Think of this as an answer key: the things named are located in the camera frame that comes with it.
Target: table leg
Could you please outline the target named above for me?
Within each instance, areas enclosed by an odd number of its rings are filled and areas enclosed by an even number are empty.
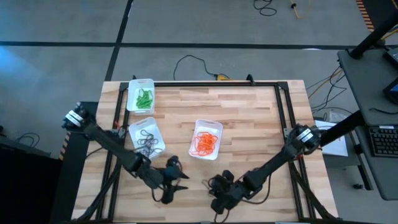
[[[362,113],[358,110],[323,133],[321,136],[321,147],[326,146],[332,141],[342,137],[346,133],[352,131],[355,127],[362,126],[364,124],[365,121],[363,119]]]

